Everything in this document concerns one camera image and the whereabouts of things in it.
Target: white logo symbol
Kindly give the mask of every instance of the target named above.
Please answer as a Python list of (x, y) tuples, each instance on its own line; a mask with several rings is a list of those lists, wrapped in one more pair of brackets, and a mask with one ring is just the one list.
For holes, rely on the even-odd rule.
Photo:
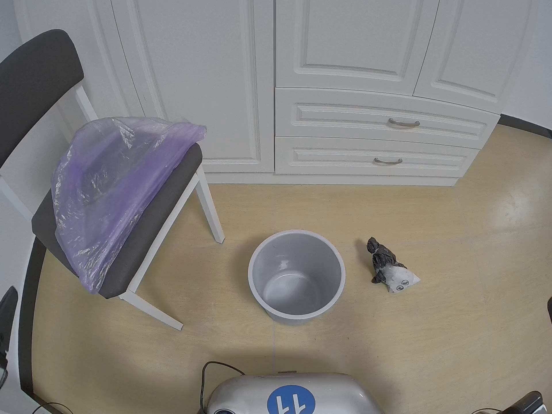
[[(289, 411), (289, 406), (286, 406), (284, 408), (281, 405), (281, 396), (276, 397), (276, 404), (278, 405), (278, 414), (285, 414), (287, 411)], [(295, 414), (299, 414), (302, 410), (306, 408), (305, 405), (299, 406), (299, 397), (297, 397), (297, 394), (293, 395), (293, 408), (295, 409)]]

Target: black baseboard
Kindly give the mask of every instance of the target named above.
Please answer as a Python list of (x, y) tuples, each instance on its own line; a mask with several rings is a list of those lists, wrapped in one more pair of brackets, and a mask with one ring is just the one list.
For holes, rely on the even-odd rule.
[(502, 114), (500, 115), (499, 124), (502, 124), (504, 126), (509, 126), (511, 128), (525, 130), (526, 132), (531, 132), (532, 134), (545, 136), (546, 138), (552, 138), (552, 131), (550, 129), (543, 128), (542, 126), (537, 126), (532, 122), (520, 120), (515, 116)]
[[(38, 282), (46, 247), (35, 238), (32, 245), (25, 284), (21, 295), (21, 310), (19, 311), (19, 343), (17, 355), (19, 358), (19, 382), (21, 390), (39, 405), (45, 401), (34, 393), (32, 386), (32, 323), (34, 321), (35, 304), (37, 303)], [(45, 406), (45, 410), (52, 414), (63, 414), (53, 406)]]

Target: purple plastic bag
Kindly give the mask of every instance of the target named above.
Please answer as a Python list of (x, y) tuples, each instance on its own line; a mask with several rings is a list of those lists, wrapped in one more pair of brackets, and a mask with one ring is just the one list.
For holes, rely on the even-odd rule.
[(160, 118), (102, 118), (73, 137), (52, 177), (56, 238), (98, 293), (143, 211), (206, 128)]

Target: chair backrest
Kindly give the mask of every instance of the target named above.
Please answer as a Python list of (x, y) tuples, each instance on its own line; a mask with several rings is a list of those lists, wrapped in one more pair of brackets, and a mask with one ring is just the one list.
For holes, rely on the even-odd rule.
[(84, 78), (60, 29), (43, 32), (0, 63), (0, 167), (42, 116)]

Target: drawer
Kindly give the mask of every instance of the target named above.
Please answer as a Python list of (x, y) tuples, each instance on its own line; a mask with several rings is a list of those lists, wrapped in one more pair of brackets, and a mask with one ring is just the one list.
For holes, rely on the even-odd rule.
[(277, 136), (365, 138), (472, 148), (483, 147), (500, 117), (408, 95), (336, 89), (276, 88), (275, 110)]
[(281, 174), (460, 178), (477, 154), (477, 149), (419, 142), (319, 137), (275, 138), (275, 168), (276, 173)]

